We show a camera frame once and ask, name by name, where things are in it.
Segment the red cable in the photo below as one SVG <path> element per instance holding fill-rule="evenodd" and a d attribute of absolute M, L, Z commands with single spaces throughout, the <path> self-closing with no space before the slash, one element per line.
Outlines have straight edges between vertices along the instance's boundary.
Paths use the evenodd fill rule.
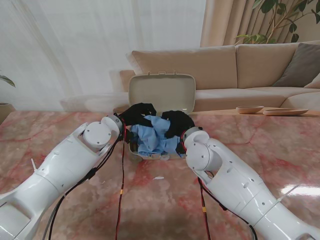
<path fill-rule="evenodd" d="M 206 203 L 205 203 L 204 194 L 203 194 L 203 184 L 202 184 L 201 179 L 199 177 L 198 177 L 198 182 L 199 182 L 199 185 L 200 185 L 201 205 L 202 205 L 202 212 L 203 212 L 203 217 L 204 217 L 206 236 L 207 236 L 208 240 L 211 240 L 210 230 L 209 230 L 209 225 L 208 225 L 208 216 L 207 216 L 207 210 L 206 210 Z"/>
<path fill-rule="evenodd" d="M 115 226 L 115 236 L 114 239 L 118 239 L 118 232 L 119 232 L 119 225 L 120 225 L 120 219 L 121 219 L 121 200 L 122 200 L 122 195 L 124 193 L 124 186 L 125 186 L 125 168 L 124 168 L 124 156 L 125 156 L 125 139 L 127 136 L 127 128 L 126 124 L 123 121 L 123 128 L 124 128 L 124 136 L 123 136 L 123 144 L 122 144 L 122 159 L 121 159 L 121 166 L 122 166 L 122 184 L 121 184 L 121 190 L 120 190 L 120 196 L 119 196 L 119 203 L 118 203 L 118 218 L 116 221 L 116 226 Z"/>
<path fill-rule="evenodd" d="M 187 131 L 187 130 L 184 130 L 183 133 L 182 133 L 181 136 L 180 136 L 180 142 L 181 142 L 181 145 L 182 145 L 182 147 L 183 147 L 183 149 L 184 149 L 185 152 L 187 152 L 187 149 L 186 149 L 185 143 L 184 143 L 184 141 L 183 141 L 183 136 L 184 136 L 184 134 L 185 134 L 186 131 Z"/>

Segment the sheer curtain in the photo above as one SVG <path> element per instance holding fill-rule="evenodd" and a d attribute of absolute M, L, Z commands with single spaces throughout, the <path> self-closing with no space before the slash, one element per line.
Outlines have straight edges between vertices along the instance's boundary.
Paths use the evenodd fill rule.
<path fill-rule="evenodd" d="M 132 50 L 198 48 L 206 0 L 0 0 L 0 102 L 62 110 L 61 99 L 120 92 Z"/>

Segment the gray pillow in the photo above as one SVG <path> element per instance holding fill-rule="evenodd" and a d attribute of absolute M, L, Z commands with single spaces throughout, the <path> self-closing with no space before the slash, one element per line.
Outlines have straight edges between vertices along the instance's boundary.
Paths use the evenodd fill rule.
<path fill-rule="evenodd" d="M 273 87 L 303 88 L 311 83 L 319 72 L 320 45 L 299 43 L 289 66 Z"/>

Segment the marble table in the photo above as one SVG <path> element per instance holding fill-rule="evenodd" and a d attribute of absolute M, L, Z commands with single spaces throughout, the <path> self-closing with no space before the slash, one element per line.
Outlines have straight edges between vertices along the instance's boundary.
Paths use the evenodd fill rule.
<path fill-rule="evenodd" d="M 84 122 L 102 113 L 15 111 L 0 125 L 0 193 L 17 187 L 46 155 Z M 320 228 L 320 119 L 261 115 L 192 115 L 211 137 L 254 168 L 275 197 L 299 218 Z M 55 240 L 112 240 L 121 187 L 119 144 L 106 165 L 61 205 Z M 200 188 L 184 159 L 131 160 L 125 154 L 119 240 L 205 240 Z M 250 240 L 241 219 L 205 195 L 211 238 Z M 53 207 L 40 223 L 40 240 Z"/>

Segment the plastic box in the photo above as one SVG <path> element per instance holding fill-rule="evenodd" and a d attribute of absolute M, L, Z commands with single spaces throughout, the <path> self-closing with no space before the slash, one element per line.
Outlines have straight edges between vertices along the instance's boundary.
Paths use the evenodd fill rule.
<path fill-rule="evenodd" d="M 196 81 L 193 76 L 187 74 L 159 72 L 158 74 L 135 75 L 129 84 L 130 106 L 138 103 L 151 103 L 157 116 L 170 110 L 180 110 L 190 114 L 195 107 L 195 98 Z M 144 160 L 180 158 L 177 153 L 141 156 L 137 148 L 137 145 L 129 145 L 130 152 Z"/>

